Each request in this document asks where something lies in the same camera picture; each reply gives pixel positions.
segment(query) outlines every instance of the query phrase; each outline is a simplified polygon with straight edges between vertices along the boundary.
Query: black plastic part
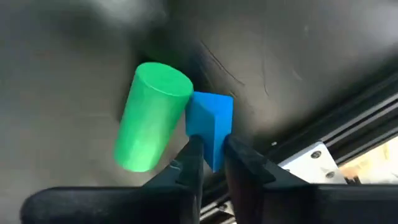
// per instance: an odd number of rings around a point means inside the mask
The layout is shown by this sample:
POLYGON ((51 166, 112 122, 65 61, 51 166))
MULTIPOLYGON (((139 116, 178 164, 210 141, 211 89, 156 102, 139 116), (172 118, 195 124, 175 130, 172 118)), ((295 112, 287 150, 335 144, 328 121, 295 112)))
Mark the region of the black plastic part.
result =
POLYGON ((308 184, 233 138, 225 144, 238 224, 398 222, 395 185, 308 184))
POLYGON ((198 223, 203 143, 194 136, 142 187, 59 187, 29 197, 22 223, 198 223))

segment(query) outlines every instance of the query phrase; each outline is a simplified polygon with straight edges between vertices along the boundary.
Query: blue block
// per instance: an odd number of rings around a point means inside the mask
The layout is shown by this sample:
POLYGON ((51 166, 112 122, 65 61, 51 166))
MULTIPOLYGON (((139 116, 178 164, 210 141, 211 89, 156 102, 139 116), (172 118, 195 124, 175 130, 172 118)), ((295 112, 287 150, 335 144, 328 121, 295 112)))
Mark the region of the blue block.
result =
POLYGON ((204 140, 204 157, 213 172, 223 165, 223 142, 231 133, 233 98, 212 93, 194 92, 185 110, 188 136, 199 135, 204 140))

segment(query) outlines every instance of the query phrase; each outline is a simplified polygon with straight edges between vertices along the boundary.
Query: table surface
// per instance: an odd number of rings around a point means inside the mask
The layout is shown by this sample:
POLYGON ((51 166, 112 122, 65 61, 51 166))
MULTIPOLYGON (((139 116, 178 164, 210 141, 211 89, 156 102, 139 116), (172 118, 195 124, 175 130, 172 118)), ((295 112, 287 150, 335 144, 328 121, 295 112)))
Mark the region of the table surface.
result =
POLYGON ((183 122, 156 170, 113 161, 143 56, 233 96, 235 135, 266 150, 370 82, 396 21, 387 0, 2 1, 0 222, 40 189, 141 185, 176 155, 183 122))

